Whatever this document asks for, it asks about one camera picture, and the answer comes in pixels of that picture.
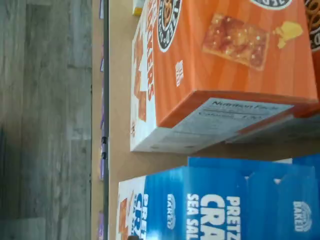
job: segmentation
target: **baked logo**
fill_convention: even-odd
[[[305,0],[305,11],[312,51],[320,49],[320,1]]]
[[[168,229],[173,230],[176,226],[176,200],[173,194],[167,195],[167,214],[166,214],[166,226]]]
[[[264,9],[282,10],[288,7],[292,0],[250,0],[253,4]]]
[[[303,201],[293,202],[294,230],[296,232],[308,232],[312,226],[312,212],[308,204]]]
[[[160,0],[158,14],[158,44],[161,52],[165,53],[174,39],[182,0]]]

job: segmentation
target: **cracker image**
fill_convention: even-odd
[[[120,203],[119,210],[119,233],[124,233],[126,230],[126,213],[127,213],[127,198]]]
[[[202,50],[258,71],[265,66],[269,33],[236,18],[215,14]]]
[[[140,29],[138,31],[138,34],[136,36],[135,45],[134,45],[134,60],[136,61],[136,66],[139,69],[139,65],[142,59],[142,55],[144,54],[143,49],[143,40],[140,35]]]
[[[140,92],[140,84],[141,84],[141,72],[136,68],[135,70],[135,77],[134,77],[134,89],[133,94],[139,98],[139,92]]]
[[[130,196],[130,200],[129,200],[129,203],[128,203],[128,209],[126,210],[127,216],[129,216],[129,214],[130,214],[131,204],[132,204],[132,201],[134,199],[134,193],[135,192],[132,191],[131,196]]]
[[[142,121],[147,121],[147,92],[140,91],[139,92],[139,110],[138,110],[138,117]]]
[[[121,240],[128,240],[128,227],[124,229],[124,232],[121,234]]]

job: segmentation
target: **cheese image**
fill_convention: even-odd
[[[298,23],[285,21],[283,25],[277,27],[273,33],[279,35],[278,48],[282,49],[286,46],[287,41],[301,36],[303,32],[301,25]]]

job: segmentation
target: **orange cracker box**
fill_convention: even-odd
[[[320,1],[304,0],[307,27],[312,49],[318,95],[320,94]],[[256,124],[243,129],[228,140],[231,143],[283,143],[320,138],[320,104],[294,112],[283,119],[267,124]]]
[[[300,0],[147,0],[130,149],[190,154],[318,103]]]

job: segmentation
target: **brown cardboard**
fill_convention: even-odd
[[[98,238],[99,212],[104,206],[104,185],[96,170],[100,164],[101,107],[103,73],[100,72],[104,44],[104,20],[100,19],[100,0],[92,1],[92,171],[91,171],[91,239]]]

